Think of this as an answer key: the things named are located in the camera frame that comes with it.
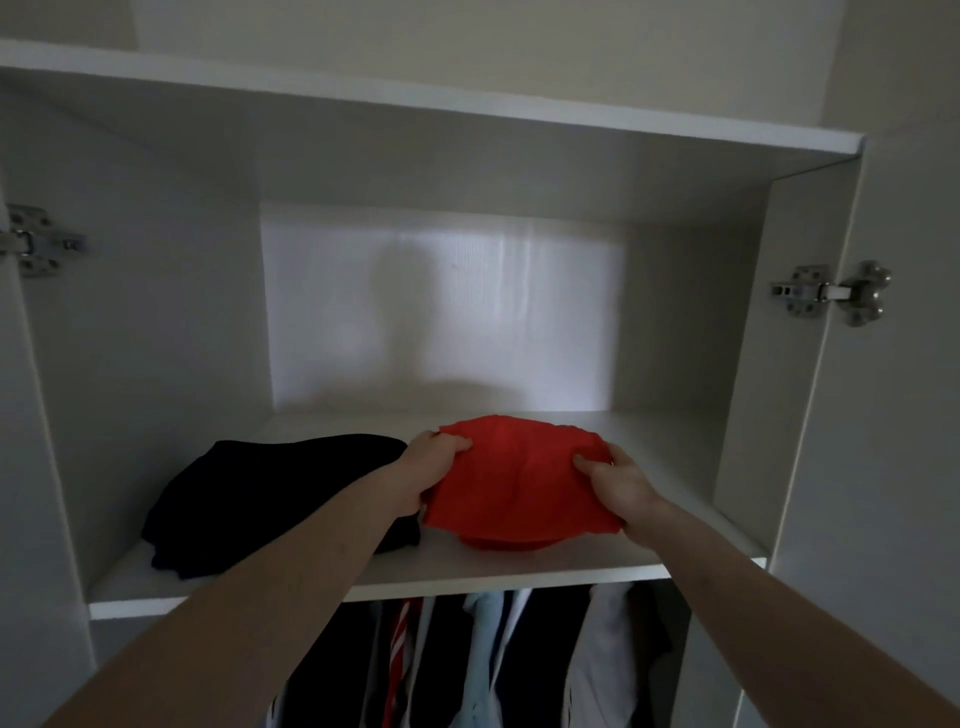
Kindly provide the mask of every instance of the hand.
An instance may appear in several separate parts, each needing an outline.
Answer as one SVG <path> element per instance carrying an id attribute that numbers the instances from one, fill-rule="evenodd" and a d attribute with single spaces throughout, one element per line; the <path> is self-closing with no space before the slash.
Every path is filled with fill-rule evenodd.
<path id="1" fill-rule="evenodd" d="M 626 522 L 627 536 L 647 546 L 644 526 L 648 518 L 666 503 L 647 480 L 639 465 L 619 445 L 611 445 L 613 463 L 597 463 L 582 455 L 573 456 L 573 467 L 588 475 L 593 492 L 609 510 Z"/>
<path id="2" fill-rule="evenodd" d="M 447 435 L 438 432 L 421 432 L 410 441 L 410 445 L 396 461 L 403 470 L 407 493 L 402 501 L 404 516 L 410 516 L 420 510 L 420 494 L 432 488 L 447 474 L 458 452 L 473 447 L 473 441 L 466 437 Z"/>

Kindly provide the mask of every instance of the red folded shirt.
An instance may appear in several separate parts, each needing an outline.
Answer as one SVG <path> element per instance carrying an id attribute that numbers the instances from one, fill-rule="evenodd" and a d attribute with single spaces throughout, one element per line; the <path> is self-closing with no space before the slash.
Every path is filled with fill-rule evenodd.
<path id="1" fill-rule="evenodd" d="M 530 550 L 583 533 L 616 533 L 623 521 L 597 500 L 574 454 L 610 462 L 601 437 L 579 427 L 490 415 L 440 432 L 473 440 L 427 494 L 424 525 L 476 548 Z"/>

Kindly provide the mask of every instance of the person's right arm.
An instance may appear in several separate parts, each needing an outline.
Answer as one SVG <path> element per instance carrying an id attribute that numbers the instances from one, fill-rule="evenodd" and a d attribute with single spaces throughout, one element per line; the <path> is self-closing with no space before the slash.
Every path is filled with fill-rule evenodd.
<path id="1" fill-rule="evenodd" d="M 660 497 L 636 463 L 574 458 L 627 536 L 652 548 L 771 728 L 960 726 L 960 710 Z"/>

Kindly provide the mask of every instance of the person's right hand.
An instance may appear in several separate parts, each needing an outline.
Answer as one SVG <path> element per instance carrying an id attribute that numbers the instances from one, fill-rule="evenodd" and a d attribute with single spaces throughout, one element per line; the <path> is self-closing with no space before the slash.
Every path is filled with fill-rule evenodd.
<path id="1" fill-rule="evenodd" d="M 600 502 L 626 522 L 623 530 L 627 536 L 647 546 L 643 525 L 666 501 L 622 447 L 610 443 L 608 446 L 612 464 L 574 455 L 573 467 L 589 476 Z"/>

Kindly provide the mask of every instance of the white cabinet door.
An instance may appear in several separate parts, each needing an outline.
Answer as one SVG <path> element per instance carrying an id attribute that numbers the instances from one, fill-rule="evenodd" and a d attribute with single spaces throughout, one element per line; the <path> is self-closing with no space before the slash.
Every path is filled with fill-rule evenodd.
<path id="1" fill-rule="evenodd" d="M 864 259 L 885 312 L 829 314 L 771 571 L 960 703 L 960 123 L 868 143 L 841 270 Z"/>
<path id="2" fill-rule="evenodd" d="M 5 726 L 33 728 L 93 654 L 20 286 L 16 259 L 0 255 L 0 705 Z"/>

